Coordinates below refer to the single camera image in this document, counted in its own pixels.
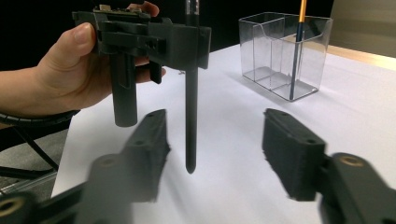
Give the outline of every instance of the beige wall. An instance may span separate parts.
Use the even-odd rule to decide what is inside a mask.
[[[330,45],[396,58],[396,0],[334,0]]]

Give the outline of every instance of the transparent pen holder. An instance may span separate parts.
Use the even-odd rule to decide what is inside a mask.
[[[287,101],[319,90],[332,19],[275,12],[239,20],[242,75]]]

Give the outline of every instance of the white tabletop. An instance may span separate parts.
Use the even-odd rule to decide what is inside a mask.
[[[298,203],[262,153],[263,112],[290,113],[327,143],[370,162],[396,189],[396,72],[328,54],[319,92],[290,103],[241,75],[239,45],[199,70],[197,168],[185,169],[185,78],[137,85],[138,117],[166,109],[171,152],[156,203],[134,204],[139,223],[320,223],[318,203]],[[52,195],[86,180],[91,162],[121,151],[134,127],[114,123],[111,96],[72,120]]]

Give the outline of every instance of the clear plastic container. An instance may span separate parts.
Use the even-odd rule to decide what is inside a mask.
[[[275,12],[239,20],[242,75],[287,101],[319,90],[332,29],[331,18]]]

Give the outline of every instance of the person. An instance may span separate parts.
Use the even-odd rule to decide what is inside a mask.
[[[159,8],[150,2],[131,4],[155,17]],[[18,118],[41,118],[80,110],[111,93],[109,59],[91,53],[95,45],[91,24],[62,33],[37,66],[0,72],[0,113]],[[135,65],[149,62],[135,58]],[[136,67],[136,83],[149,81],[149,70]]]

